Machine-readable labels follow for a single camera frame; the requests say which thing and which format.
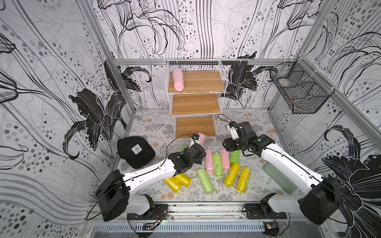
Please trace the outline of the pink trash bag roll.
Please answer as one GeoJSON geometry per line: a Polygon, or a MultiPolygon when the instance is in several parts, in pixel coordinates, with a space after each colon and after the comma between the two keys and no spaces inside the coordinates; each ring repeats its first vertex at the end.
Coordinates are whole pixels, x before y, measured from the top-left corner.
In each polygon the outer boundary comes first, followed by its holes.
{"type": "Polygon", "coordinates": [[[213,173],[214,167],[213,167],[213,159],[212,159],[212,152],[210,149],[205,150],[206,156],[205,156],[205,170],[208,174],[213,173]]]}
{"type": "Polygon", "coordinates": [[[174,89],[178,92],[183,91],[184,89],[184,73],[180,70],[174,70],[172,73],[174,89]]]}
{"type": "Polygon", "coordinates": [[[221,155],[221,161],[222,161],[222,168],[225,172],[230,170],[230,158],[229,158],[229,152],[223,148],[220,150],[221,155]]]}
{"type": "Polygon", "coordinates": [[[206,135],[203,133],[198,133],[198,143],[203,146],[206,139],[206,135]]]}

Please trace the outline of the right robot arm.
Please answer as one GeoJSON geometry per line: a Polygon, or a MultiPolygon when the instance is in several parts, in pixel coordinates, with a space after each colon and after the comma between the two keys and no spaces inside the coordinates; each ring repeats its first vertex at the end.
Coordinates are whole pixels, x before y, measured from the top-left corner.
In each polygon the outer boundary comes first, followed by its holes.
{"type": "Polygon", "coordinates": [[[223,141],[230,152],[248,151],[250,155],[263,158],[289,179],[303,196],[270,193],[260,201],[260,212],[264,217],[275,213],[304,215],[310,222],[323,224],[341,205],[339,182],[332,176],[324,177],[304,166],[286,153],[266,135],[257,135],[249,122],[229,122],[227,129],[231,137],[223,141]]]}

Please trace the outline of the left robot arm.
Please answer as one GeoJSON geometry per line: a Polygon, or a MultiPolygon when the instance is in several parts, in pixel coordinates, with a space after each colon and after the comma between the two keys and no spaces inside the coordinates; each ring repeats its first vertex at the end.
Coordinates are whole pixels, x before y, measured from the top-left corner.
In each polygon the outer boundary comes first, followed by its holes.
{"type": "Polygon", "coordinates": [[[194,164],[201,164],[205,149],[196,143],[182,152],[168,155],[163,161],[131,173],[112,171],[95,192],[104,222],[124,212],[145,216],[153,210],[154,202],[148,195],[137,195],[142,189],[187,172],[194,164]]]}

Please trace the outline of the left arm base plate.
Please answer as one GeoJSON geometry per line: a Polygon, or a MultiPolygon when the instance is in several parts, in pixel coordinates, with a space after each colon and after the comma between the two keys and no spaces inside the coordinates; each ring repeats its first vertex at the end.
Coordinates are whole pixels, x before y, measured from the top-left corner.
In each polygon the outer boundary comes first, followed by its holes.
{"type": "Polygon", "coordinates": [[[161,221],[167,217],[168,207],[169,207],[169,204],[159,203],[159,204],[155,204],[154,207],[151,207],[143,215],[138,215],[135,213],[129,213],[127,215],[127,217],[129,220],[133,220],[133,221],[143,221],[143,220],[161,221]]]}

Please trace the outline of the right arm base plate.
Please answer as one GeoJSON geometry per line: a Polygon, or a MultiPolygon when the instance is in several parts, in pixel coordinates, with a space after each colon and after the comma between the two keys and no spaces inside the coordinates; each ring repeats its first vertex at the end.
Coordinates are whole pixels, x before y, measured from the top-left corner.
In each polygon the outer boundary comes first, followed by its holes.
{"type": "Polygon", "coordinates": [[[284,212],[275,213],[270,208],[267,208],[261,203],[246,203],[242,208],[242,212],[250,220],[284,220],[287,219],[287,214],[284,212]]]}

